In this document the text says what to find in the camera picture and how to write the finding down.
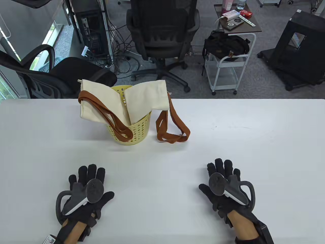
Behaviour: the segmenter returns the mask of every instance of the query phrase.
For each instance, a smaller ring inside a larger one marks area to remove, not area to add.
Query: white cart
[[[274,6],[280,7],[281,0],[257,0],[260,4],[260,7],[263,7],[264,4],[274,4]]]
[[[226,56],[223,59],[218,59],[214,55],[209,54],[208,60],[205,61],[205,74],[208,78],[210,88],[212,90],[212,95],[215,95],[215,90],[225,90],[225,89],[235,89],[234,95],[237,94],[238,87],[240,85],[241,79],[243,77],[246,65],[248,63],[249,57],[251,56],[252,50],[255,45],[256,35],[255,33],[240,33],[240,34],[228,34],[231,35],[252,35],[254,37],[253,42],[251,42],[250,50],[248,54],[233,56],[233,58],[238,58],[233,62],[227,62],[225,59],[229,57]],[[243,67],[240,77],[238,79],[234,67]]]

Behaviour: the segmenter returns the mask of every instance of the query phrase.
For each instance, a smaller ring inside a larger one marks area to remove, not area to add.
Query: white table
[[[198,189],[217,157],[231,159],[253,183],[254,214],[275,243],[323,243],[325,100],[173,103],[191,129],[187,142],[159,143],[155,111],[147,138],[122,146],[104,125],[79,118],[77,100],[2,102],[1,243],[57,234],[56,196],[91,163],[106,168],[105,189],[115,198],[84,243],[233,243],[233,230]]]

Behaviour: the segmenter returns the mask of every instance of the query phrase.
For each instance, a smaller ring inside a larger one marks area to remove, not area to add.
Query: black backpack
[[[244,40],[237,35],[229,36],[223,31],[213,31],[208,39],[204,41],[202,51],[204,62],[208,53],[213,54],[219,59],[229,56],[230,58],[225,59],[225,61],[233,62],[238,58],[232,58],[232,56],[247,54],[249,52],[249,43],[250,41],[248,39]]]

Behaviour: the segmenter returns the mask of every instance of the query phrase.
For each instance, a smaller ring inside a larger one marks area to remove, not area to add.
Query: hand
[[[239,169],[233,170],[232,162],[230,160],[225,160],[225,167],[224,167],[224,163],[222,162],[222,159],[217,158],[215,160],[215,165],[213,163],[209,163],[207,165],[207,168],[208,168],[209,176],[217,172],[222,174],[227,179],[230,175],[234,174],[237,176],[238,181],[240,181],[241,172]],[[210,190],[210,187],[208,187],[205,184],[200,184],[199,189],[208,197],[208,199],[212,203],[212,209],[214,211],[218,210],[218,214],[221,218],[226,218],[228,213],[242,207],[242,205],[240,205],[239,203],[237,203],[236,201],[234,201],[229,197],[226,197],[224,195],[217,196],[213,194],[213,192]]]
[[[88,166],[81,166],[78,170],[79,179],[78,183],[81,183],[83,186],[86,186],[87,183],[91,179],[99,179],[102,183],[104,183],[105,179],[105,169],[104,168],[98,168],[95,164],[91,164]],[[70,190],[72,190],[73,184],[77,182],[77,177],[75,175],[69,176],[69,183],[70,183]],[[69,222],[73,222],[75,226],[83,226],[83,229],[80,231],[76,231],[75,233],[79,233],[79,236],[81,235],[81,238],[79,241],[82,241],[85,236],[90,234],[90,227],[93,227],[97,222],[96,219],[100,219],[101,217],[101,209],[103,206],[112,198],[114,197],[114,192],[106,192],[103,194],[102,198],[96,202],[96,203],[87,203],[86,205],[82,205],[79,207],[76,211],[74,211],[72,214],[69,215],[63,215],[61,214],[58,217],[58,220],[60,224],[64,226],[67,225]]]

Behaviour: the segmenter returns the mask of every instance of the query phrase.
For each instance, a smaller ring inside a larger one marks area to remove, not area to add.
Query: brown strap
[[[79,93],[78,102],[81,103],[81,101],[83,100],[89,102],[97,109],[97,111],[103,116],[103,118],[107,121],[107,123],[109,123],[109,125],[112,127],[117,139],[119,139],[122,142],[128,142],[133,138],[132,131],[126,125],[124,125],[119,120],[119,118],[112,111],[110,111],[96,96],[94,96],[88,91],[81,91]],[[109,114],[112,117],[114,124],[109,119],[107,114]]]
[[[167,133],[168,111],[162,111],[156,121],[157,138],[160,141],[167,141],[171,144],[175,142],[185,142],[187,141],[191,132],[184,124],[184,122],[177,115],[174,106],[172,104],[172,100],[170,99],[169,94],[167,95],[169,99],[170,116],[172,117],[174,124],[181,130],[182,134],[174,135],[174,134]]]

